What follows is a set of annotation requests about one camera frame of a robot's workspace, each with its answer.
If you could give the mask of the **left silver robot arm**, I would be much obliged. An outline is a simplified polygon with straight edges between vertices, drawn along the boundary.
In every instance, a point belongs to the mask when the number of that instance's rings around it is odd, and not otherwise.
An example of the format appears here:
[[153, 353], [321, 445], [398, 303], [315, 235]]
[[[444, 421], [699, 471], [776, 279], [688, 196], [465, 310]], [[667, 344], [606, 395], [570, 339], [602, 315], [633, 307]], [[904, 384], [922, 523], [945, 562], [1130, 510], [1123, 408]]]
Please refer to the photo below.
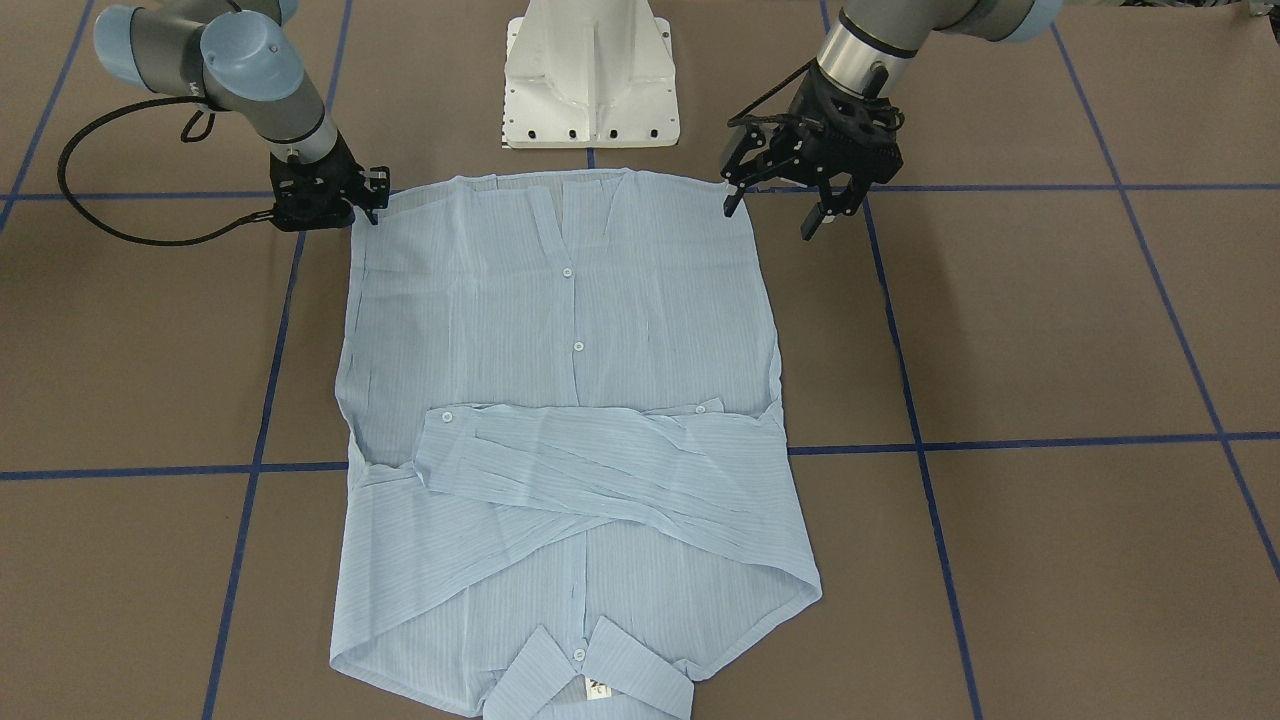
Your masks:
[[927, 40], [1023, 42], [1047, 31], [1061, 8], [1059, 1], [846, 1], [815, 56], [765, 91], [771, 100], [795, 87], [787, 108], [763, 114], [754, 101], [728, 119], [733, 137], [719, 169], [724, 215], [769, 181], [817, 191], [800, 227], [805, 240], [822, 223], [854, 215], [873, 187], [902, 168], [897, 135], [905, 115], [891, 94]]

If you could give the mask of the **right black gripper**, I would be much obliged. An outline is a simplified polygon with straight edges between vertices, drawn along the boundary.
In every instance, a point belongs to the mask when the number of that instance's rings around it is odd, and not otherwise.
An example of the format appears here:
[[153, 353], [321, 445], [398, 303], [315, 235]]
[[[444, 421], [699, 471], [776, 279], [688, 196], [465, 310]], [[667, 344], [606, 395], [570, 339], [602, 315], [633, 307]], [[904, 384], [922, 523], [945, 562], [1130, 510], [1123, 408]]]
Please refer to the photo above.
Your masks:
[[379, 225], [390, 200], [390, 168], [362, 167], [340, 135], [316, 161], [271, 159], [270, 181], [270, 223], [284, 232], [349, 228], [358, 211]]

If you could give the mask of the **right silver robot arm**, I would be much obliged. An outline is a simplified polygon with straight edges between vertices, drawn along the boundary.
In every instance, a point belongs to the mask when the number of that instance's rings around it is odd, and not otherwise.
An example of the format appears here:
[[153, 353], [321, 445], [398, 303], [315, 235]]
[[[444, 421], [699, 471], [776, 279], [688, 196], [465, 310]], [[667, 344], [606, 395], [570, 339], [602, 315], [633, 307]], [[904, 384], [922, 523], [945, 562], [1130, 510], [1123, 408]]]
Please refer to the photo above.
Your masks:
[[113, 5], [93, 24], [104, 69], [155, 105], [241, 114], [268, 145], [273, 206], [250, 215], [284, 232], [339, 229], [389, 202], [390, 173], [361, 167], [284, 27], [294, 1]]

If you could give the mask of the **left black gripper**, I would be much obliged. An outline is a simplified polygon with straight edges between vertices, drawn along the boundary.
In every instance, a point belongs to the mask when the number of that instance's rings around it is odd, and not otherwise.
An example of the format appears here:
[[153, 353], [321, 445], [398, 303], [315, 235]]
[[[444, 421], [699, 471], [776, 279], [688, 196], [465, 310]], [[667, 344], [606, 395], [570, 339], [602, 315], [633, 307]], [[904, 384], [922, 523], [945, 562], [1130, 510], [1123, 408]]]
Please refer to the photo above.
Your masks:
[[888, 81], [887, 65], [876, 61], [864, 94], [855, 94], [809, 61], [732, 115], [722, 156], [724, 217], [735, 215], [749, 188], [772, 179], [815, 188], [818, 200], [800, 224], [805, 242], [824, 223], [852, 215], [852, 201], [902, 168], [905, 115], [884, 91]]

